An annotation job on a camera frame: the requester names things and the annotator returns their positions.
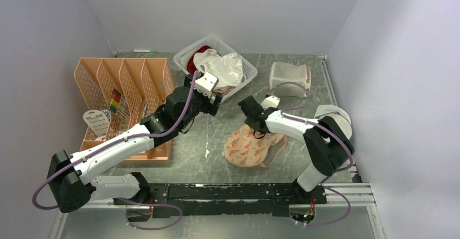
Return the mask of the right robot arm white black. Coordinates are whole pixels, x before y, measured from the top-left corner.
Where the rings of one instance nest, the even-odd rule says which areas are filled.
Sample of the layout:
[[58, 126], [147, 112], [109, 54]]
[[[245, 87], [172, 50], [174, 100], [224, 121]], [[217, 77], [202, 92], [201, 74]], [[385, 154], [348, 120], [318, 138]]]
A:
[[248, 96], [238, 103], [245, 115], [245, 124], [261, 134], [283, 134], [304, 141], [311, 163], [295, 179], [293, 197], [306, 203], [314, 195], [313, 189], [335, 173], [354, 164], [352, 120], [349, 114], [335, 105], [319, 105], [314, 118], [301, 118], [278, 108], [279, 98], [268, 96], [258, 103]]

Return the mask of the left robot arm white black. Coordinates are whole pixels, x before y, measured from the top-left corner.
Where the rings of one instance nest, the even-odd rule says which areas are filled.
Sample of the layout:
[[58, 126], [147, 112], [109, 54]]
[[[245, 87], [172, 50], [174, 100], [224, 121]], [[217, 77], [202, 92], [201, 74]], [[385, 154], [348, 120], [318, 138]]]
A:
[[49, 187], [63, 213], [75, 211], [100, 199], [122, 198], [136, 204], [149, 203], [151, 186], [139, 172], [124, 176], [104, 176], [107, 169], [135, 154], [165, 144], [179, 133], [186, 133], [199, 113], [215, 116], [222, 95], [207, 97], [182, 86], [167, 96], [166, 102], [129, 130], [102, 144], [68, 155], [52, 156], [48, 171]]

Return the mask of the floral mesh laundry bag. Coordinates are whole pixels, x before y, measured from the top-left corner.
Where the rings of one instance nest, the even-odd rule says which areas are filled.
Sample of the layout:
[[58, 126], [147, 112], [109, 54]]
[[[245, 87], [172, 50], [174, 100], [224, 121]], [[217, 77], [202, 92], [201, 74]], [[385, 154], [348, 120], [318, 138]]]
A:
[[[226, 140], [223, 155], [226, 160], [238, 167], [269, 167], [274, 159], [286, 148], [289, 137], [278, 133], [261, 134], [243, 124]], [[269, 150], [280, 145], [273, 158], [268, 160]]]

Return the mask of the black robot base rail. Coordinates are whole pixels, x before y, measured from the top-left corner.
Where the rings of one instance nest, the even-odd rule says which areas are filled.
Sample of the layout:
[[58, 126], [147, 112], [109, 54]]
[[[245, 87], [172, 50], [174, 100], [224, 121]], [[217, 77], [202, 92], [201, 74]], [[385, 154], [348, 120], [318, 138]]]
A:
[[140, 190], [129, 197], [136, 203], [153, 204], [153, 218], [211, 215], [271, 214], [288, 217], [292, 205], [325, 204], [324, 188], [310, 192], [293, 183], [181, 184], [148, 183], [133, 173]]

